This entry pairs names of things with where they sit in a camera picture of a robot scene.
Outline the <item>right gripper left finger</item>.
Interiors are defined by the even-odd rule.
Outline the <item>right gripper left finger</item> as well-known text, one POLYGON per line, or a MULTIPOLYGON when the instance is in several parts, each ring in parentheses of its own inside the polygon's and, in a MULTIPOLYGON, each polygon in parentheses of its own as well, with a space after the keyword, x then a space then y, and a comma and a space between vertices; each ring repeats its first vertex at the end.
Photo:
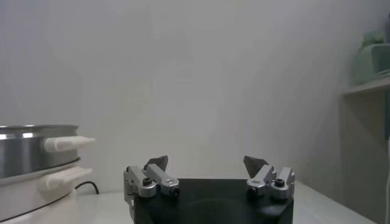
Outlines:
POLYGON ((124 200, 130 210, 135 209, 135 198, 152 198, 161 194, 170 198, 180 195, 179 180, 166 173, 167 155, 151 158, 142 168, 127 166, 123 172, 124 200))

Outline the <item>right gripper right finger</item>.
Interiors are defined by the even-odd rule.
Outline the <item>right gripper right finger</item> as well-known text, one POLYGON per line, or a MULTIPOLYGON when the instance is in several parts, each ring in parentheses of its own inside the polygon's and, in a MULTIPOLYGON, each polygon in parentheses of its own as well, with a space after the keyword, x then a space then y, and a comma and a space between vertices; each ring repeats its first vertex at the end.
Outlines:
POLYGON ((264 159, 245 156, 243 163, 249 174, 247 196, 251 199, 268 195, 276 200, 287 200, 294 196, 296 174, 283 167, 277 174, 274 166, 264 159))

